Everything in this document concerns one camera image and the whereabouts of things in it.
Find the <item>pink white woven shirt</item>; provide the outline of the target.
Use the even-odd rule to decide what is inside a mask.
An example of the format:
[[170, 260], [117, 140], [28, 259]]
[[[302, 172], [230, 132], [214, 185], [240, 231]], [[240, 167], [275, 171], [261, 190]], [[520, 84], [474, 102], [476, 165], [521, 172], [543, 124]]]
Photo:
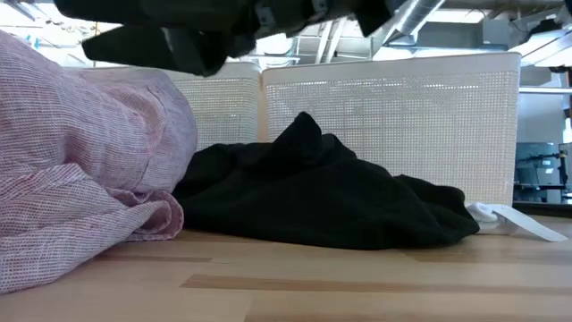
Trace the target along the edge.
[[0, 294], [174, 237], [197, 140], [166, 73], [63, 67], [0, 31]]

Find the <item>black garment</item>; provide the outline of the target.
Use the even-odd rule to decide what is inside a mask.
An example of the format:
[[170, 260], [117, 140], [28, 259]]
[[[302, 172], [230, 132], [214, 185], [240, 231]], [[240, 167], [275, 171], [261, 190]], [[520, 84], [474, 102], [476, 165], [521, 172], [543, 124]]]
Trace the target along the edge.
[[196, 153], [173, 195], [188, 229], [348, 250], [453, 244], [479, 227], [464, 193], [359, 159], [299, 114], [271, 143]]

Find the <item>small white cloth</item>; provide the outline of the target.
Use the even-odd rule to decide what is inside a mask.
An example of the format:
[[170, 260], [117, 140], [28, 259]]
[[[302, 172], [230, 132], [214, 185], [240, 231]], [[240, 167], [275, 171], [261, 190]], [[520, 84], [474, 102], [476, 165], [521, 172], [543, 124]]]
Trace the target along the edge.
[[493, 213], [492, 208], [484, 203], [473, 202], [465, 205], [468, 213], [480, 223], [494, 223], [498, 221], [498, 217]]

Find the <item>white flat tag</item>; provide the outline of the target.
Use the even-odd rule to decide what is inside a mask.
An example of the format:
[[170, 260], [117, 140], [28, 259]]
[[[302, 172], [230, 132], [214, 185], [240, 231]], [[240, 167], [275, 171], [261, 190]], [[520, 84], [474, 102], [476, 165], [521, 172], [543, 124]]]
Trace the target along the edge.
[[504, 217], [514, 225], [527, 230], [548, 242], [563, 242], [568, 238], [561, 233], [555, 232], [552, 229], [535, 221], [532, 217], [505, 205], [495, 204], [491, 205], [492, 211], [498, 216]]

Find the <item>silver ventilation duct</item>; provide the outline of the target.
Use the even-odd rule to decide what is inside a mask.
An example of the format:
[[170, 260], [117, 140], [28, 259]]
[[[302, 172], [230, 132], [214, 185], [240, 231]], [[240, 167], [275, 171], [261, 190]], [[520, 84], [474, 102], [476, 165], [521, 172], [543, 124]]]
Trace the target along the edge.
[[376, 47], [413, 46], [429, 17], [447, 0], [384, 0], [391, 18], [371, 37]]

